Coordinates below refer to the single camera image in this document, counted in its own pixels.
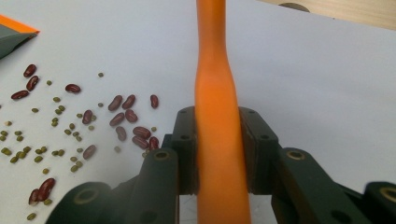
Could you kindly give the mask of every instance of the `white table surface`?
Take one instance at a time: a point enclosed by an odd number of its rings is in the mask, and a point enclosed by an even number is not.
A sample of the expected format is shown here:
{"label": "white table surface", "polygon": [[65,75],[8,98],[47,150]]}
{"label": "white table surface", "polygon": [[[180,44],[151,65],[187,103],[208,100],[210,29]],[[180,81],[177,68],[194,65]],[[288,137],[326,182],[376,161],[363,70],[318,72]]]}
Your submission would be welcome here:
{"label": "white table surface", "polygon": [[[117,94],[137,96],[137,125],[156,126],[156,136],[171,133],[177,111],[194,104],[197,63],[195,1],[3,1],[0,13],[41,33],[0,60],[0,130],[9,132],[0,148],[14,155],[25,146],[47,146],[39,164],[33,150],[16,164],[0,155],[1,223],[44,223],[71,188],[87,181],[116,187],[138,174],[141,149],[120,143],[108,122],[106,106]],[[367,182],[396,182],[396,32],[276,7],[257,1],[229,0],[227,46],[241,106],[257,110],[279,137],[281,146],[311,153],[334,181],[362,192]],[[41,78],[25,99],[10,95],[25,88],[30,63]],[[105,73],[99,78],[99,72]],[[47,80],[53,84],[46,85]],[[77,83],[73,95],[64,86]],[[149,96],[160,107],[149,106]],[[62,98],[66,110],[57,128],[50,126]],[[32,107],[40,112],[33,114]],[[90,132],[77,113],[92,109],[98,120]],[[6,127],[4,122],[13,125]],[[83,141],[66,136],[70,122]],[[135,125],[122,124],[129,131]],[[22,142],[15,131],[23,131]],[[69,171],[77,147],[98,151],[76,173]],[[121,154],[112,149],[122,147]],[[66,149],[63,158],[52,150]],[[48,175],[41,174],[49,167]],[[57,184],[54,204],[28,205],[34,188],[48,177]],[[275,223],[270,197],[251,196],[253,223]],[[196,200],[180,200],[181,223],[196,223]]]}

